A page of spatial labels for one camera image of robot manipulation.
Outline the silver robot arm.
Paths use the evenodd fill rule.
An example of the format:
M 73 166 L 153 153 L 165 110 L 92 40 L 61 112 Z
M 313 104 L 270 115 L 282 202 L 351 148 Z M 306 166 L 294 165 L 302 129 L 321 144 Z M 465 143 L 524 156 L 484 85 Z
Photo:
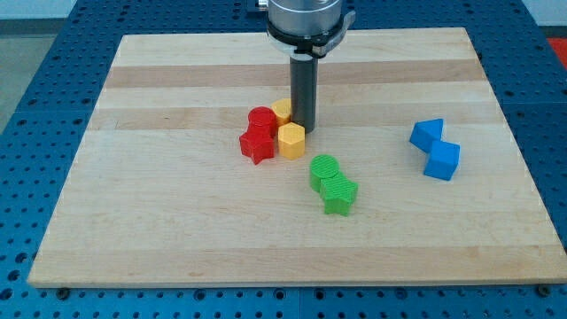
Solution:
M 246 0 L 246 10 L 266 18 L 268 41 L 293 60 L 325 58 L 356 20 L 342 0 Z

